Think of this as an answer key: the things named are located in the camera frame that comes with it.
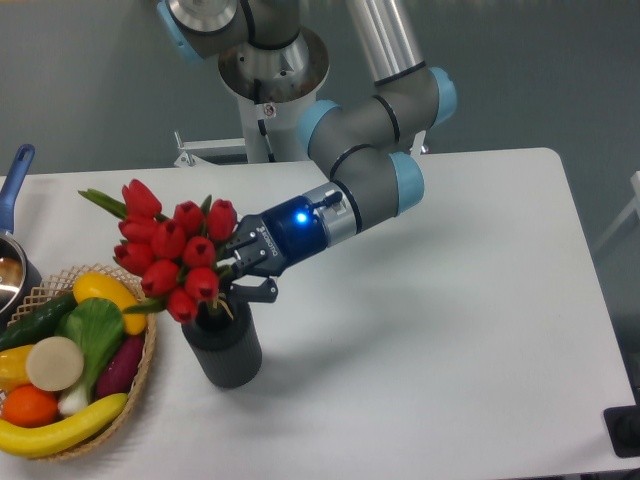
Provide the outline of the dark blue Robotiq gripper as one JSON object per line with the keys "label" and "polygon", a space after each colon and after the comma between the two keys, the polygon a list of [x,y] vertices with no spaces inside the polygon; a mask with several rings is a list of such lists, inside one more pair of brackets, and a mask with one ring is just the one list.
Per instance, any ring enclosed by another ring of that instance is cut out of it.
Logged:
{"label": "dark blue Robotiq gripper", "polygon": [[[216,247],[216,262],[232,264],[235,279],[279,277],[289,267],[328,248],[328,235],[313,202],[294,197],[262,213],[246,215],[231,237]],[[278,287],[272,278],[260,285],[232,284],[229,297],[237,302],[274,303]]]}

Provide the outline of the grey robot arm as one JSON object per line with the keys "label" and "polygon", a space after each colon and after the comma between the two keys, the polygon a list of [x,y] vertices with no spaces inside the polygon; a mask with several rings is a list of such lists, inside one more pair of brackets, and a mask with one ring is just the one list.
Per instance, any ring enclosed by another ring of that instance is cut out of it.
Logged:
{"label": "grey robot arm", "polygon": [[242,152],[251,163],[314,162],[325,184],[244,217],[223,254],[222,290],[272,302],[288,267],[419,203],[416,158],[425,133],[456,110],[447,73],[424,62],[399,1],[351,1],[375,94],[356,108],[320,100],[329,70],[322,39],[304,27],[296,1],[161,1],[158,15],[188,61],[210,57],[235,97],[239,140],[187,142],[183,155]]}

